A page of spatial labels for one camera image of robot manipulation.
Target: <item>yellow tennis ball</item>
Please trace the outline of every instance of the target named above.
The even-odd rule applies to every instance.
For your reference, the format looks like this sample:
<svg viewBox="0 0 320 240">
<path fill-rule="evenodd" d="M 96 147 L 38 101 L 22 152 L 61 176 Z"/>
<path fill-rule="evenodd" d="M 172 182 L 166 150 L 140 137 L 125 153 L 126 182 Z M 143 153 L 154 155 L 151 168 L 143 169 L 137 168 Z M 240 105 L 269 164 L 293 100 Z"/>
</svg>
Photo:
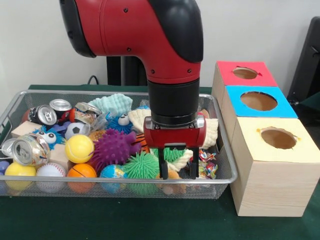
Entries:
<svg viewBox="0 0 320 240">
<path fill-rule="evenodd" d="M 94 142 L 86 135 L 74 135 L 65 144 L 66 157 L 75 164 L 88 162 L 94 150 Z"/>
<path fill-rule="evenodd" d="M 6 176 L 35 176 L 36 168 L 34 166 L 23 166 L 17 162 L 11 163 L 8 168 L 5 170 L 4 175 Z M 32 182 L 31 181 L 10 181 L 7 180 L 5 183 L 9 188 L 22 191 L 26 189 Z"/>
</svg>

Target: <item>wooden block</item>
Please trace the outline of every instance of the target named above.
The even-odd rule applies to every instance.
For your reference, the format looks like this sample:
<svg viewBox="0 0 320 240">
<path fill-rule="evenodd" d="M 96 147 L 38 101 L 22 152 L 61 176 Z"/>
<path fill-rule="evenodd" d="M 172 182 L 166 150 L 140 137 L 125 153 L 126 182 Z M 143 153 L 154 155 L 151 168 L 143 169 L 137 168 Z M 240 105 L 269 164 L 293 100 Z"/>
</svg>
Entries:
<svg viewBox="0 0 320 240">
<path fill-rule="evenodd" d="M 226 86 L 221 114 L 230 142 L 237 116 L 297 118 L 281 90 L 273 86 Z"/>
<path fill-rule="evenodd" d="M 264 62 L 217 61 L 215 65 L 212 95 L 221 108 L 225 86 L 268 86 L 277 83 Z"/>
<path fill-rule="evenodd" d="M 320 151 L 298 119 L 238 117 L 231 147 L 239 216 L 303 215 L 320 177 Z"/>
<path fill-rule="evenodd" d="M 67 159 L 65 145 L 56 144 L 51 150 L 50 163 L 60 164 L 68 172 L 75 164 Z"/>
<path fill-rule="evenodd" d="M 25 121 L 11 132 L 13 138 L 20 137 L 25 134 L 32 133 L 34 130 L 40 129 L 41 125 L 30 121 Z"/>
</svg>

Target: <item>soccer ball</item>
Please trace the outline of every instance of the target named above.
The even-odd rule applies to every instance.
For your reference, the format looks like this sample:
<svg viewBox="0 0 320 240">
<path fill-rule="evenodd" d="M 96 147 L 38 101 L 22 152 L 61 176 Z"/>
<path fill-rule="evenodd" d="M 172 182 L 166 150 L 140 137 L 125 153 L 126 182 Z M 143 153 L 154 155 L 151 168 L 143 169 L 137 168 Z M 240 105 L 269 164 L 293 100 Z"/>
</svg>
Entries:
<svg viewBox="0 0 320 240">
<path fill-rule="evenodd" d="M 86 135 L 90 134 L 90 125 L 82 122 L 70 123 L 65 132 L 65 139 L 69 140 L 74 135 Z"/>
</svg>

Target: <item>black cable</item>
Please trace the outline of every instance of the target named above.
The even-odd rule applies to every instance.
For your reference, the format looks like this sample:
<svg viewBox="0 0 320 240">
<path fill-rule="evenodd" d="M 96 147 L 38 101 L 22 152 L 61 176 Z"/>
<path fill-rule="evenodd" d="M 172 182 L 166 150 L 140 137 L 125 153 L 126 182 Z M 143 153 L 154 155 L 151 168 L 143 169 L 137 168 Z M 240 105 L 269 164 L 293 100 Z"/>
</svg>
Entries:
<svg viewBox="0 0 320 240">
<path fill-rule="evenodd" d="M 89 78 L 87 84 L 90 84 L 92 79 L 95 79 L 96 84 L 99 85 L 99 80 L 98 80 L 98 78 L 97 78 L 95 75 L 92 75 L 92 76 Z"/>
</svg>

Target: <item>red box top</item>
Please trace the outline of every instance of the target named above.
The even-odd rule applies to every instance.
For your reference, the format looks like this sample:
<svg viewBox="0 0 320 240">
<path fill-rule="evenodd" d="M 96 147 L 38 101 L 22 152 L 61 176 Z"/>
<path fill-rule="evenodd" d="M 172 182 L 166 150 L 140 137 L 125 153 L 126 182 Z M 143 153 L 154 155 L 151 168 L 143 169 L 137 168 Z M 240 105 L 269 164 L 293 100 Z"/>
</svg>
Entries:
<svg viewBox="0 0 320 240">
<path fill-rule="evenodd" d="M 217 61 L 224 85 L 277 87 L 264 62 Z"/>
</svg>

